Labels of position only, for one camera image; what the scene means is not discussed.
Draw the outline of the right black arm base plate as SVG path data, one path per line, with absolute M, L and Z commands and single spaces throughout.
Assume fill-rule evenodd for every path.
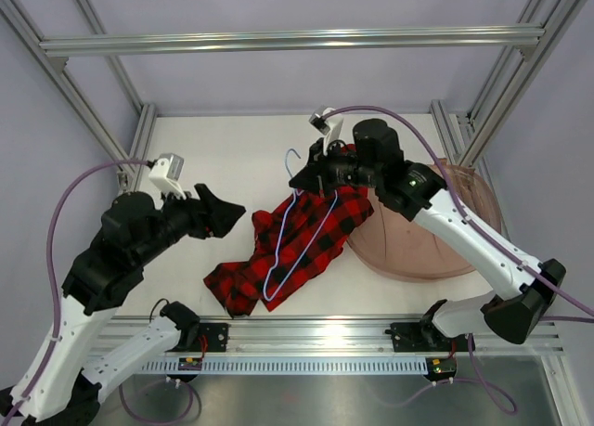
M 430 352 L 440 343 L 434 328 L 420 321 L 393 322 L 383 333 L 390 337 L 395 352 Z

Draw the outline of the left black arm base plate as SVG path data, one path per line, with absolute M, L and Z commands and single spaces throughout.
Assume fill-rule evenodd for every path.
M 200 322 L 180 330 L 180 337 L 167 352 L 224 353 L 227 350 L 230 325 L 223 322 Z

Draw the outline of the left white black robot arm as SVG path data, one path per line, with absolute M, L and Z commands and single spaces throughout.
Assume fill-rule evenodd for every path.
M 183 237 L 223 238 L 245 213 L 204 184 L 195 189 L 197 198 L 166 197 L 161 208 L 147 193 L 127 193 L 102 214 L 101 228 L 62 285 L 59 319 L 47 340 L 52 354 L 39 352 L 20 382 L 1 392 L 5 421 L 22 416 L 27 425 L 87 425 L 151 358 L 198 343 L 199 316 L 172 302 L 130 340 L 99 359 L 88 358 L 98 334 L 142 282 L 147 264 Z

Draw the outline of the red black plaid shirt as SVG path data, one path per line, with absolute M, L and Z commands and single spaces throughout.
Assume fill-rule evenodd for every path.
M 340 187 L 326 197 L 297 191 L 274 211 L 253 213 L 252 256 L 217 265 L 203 283 L 232 317 L 251 315 L 258 303 L 272 312 L 324 273 L 371 215 L 363 187 Z

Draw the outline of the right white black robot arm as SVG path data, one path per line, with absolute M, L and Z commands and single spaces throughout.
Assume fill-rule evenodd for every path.
M 555 299 L 566 269 L 521 251 L 460 203 L 445 174 L 409 161 L 397 132 L 382 119 L 366 119 L 352 131 L 355 147 L 338 148 L 342 117 L 315 114 L 322 136 L 310 147 L 305 167 L 290 185 L 327 195 L 343 187 L 366 187 L 380 203 L 426 229 L 472 265 L 491 291 L 461 301 L 437 301 L 421 318 L 419 336 L 440 349 L 460 335 L 491 331 L 522 344 Z

